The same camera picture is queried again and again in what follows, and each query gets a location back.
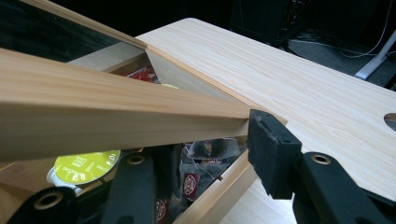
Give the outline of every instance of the green lid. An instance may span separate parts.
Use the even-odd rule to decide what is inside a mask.
[[[58,157],[55,162],[55,174],[68,184],[86,184],[109,172],[119,156],[119,150],[112,150]]]

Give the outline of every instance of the table top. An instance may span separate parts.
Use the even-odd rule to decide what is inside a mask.
[[[137,38],[283,117],[303,152],[335,157],[358,185],[396,200],[396,132],[384,121],[396,92],[196,19]],[[291,202],[271,200],[257,180],[222,222],[295,219]]]

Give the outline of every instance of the open drawer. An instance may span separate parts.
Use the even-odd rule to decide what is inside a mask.
[[[3,4],[12,9],[8,11],[8,16],[16,18],[25,15],[26,18],[22,19],[29,20],[44,18],[52,25],[66,22],[67,32],[73,33],[73,29],[77,29],[78,35],[88,34],[88,38],[96,36],[100,44],[87,47],[82,39],[79,40],[80,46],[76,48],[82,48],[82,51],[77,51],[83,55],[80,53],[76,58],[59,56],[51,50],[54,46],[46,46],[48,54],[43,56],[40,55],[42,52],[26,52],[29,48],[13,49],[16,45],[8,45],[12,50],[63,63],[1,50],[0,61],[3,63],[0,64],[0,79],[3,85],[0,91],[7,97],[0,101],[0,133],[3,135],[0,139],[0,222],[6,222],[32,193],[51,186],[46,181],[46,175],[53,167],[56,156],[247,135],[248,111],[257,108],[249,100],[227,90],[215,80],[202,79],[188,65],[128,35],[48,1],[23,2],[5,1]],[[30,17],[29,13],[35,13],[35,16]],[[44,29],[41,32],[45,32],[45,20],[32,23],[39,25]],[[23,21],[21,24],[22,30],[16,32],[23,33],[31,28],[23,27]],[[129,76],[142,69],[153,69],[162,84],[180,90],[114,77]],[[21,89],[28,87],[26,92],[19,89],[20,83],[25,85]],[[62,92],[62,97],[57,98],[58,92],[54,88]],[[145,101],[129,99],[129,95],[120,97],[129,91],[134,92],[134,96],[142,96]],[[55,122],[58,127],[66,124],[64,128],[70,131],[52,134],[52,128],[27,127],[31,125],[30,119],[41,124],[44,119],[48,125]],[[101,123],[100,128],[95,126],[98,122]],[[124,122],[136,122],[136,127],[147,129],[141,131],[136,127],[131,128]],[[172,126],[172,132],[162,129],[171,125],[176,126]],[[80,133],[81,127],[92,127],[95,131]],[[154,131],[160,137],[147,137]],[[125,140],[126,136],[133,134],[136,134],[135,139]],[[82,147],[73,149],[73,145]],[[175,222],[219,222],[257,177],[247,157],[246,152],[242,154]]]

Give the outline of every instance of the wooden box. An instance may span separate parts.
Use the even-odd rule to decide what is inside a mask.
[[[49,14],[51,20],[75,22],[82,25],[80,29],[111,36],[118,43],[67,63],[0,50],[1,223],[31,194],[51,186],[46,175],[56,156],[228,136],[244,139],[247,135],[248,111],[257,108],[248,99],[166,52],[103,24],[48,1],[22,2],[29,10],[53,14]],[[161,83],[179,90],[110,75],[124,75],[145,66],[153,67]],[[128,98],[129,91],[146,101]],[[144,131],[123,127],[129,117],[145,127]],[[65,125],[70,131],[35,126],[43,122],[49,126],[56,123],[58,128]],[[81,127],[96,131],[80,133]],[[150,138],[151,132],[158,132],[159,137]],[[125,140],[128,135],[136,138]],[[256,178],[244,153],[176,223],[219,222]]]

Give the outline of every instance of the wooden table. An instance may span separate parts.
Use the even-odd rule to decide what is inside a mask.
[[[363,188],[396,200],[396,93],[195,19],[138,37],[289,121],[303,152],[335,157]],[[293,223],[257,180],[222,223]]]

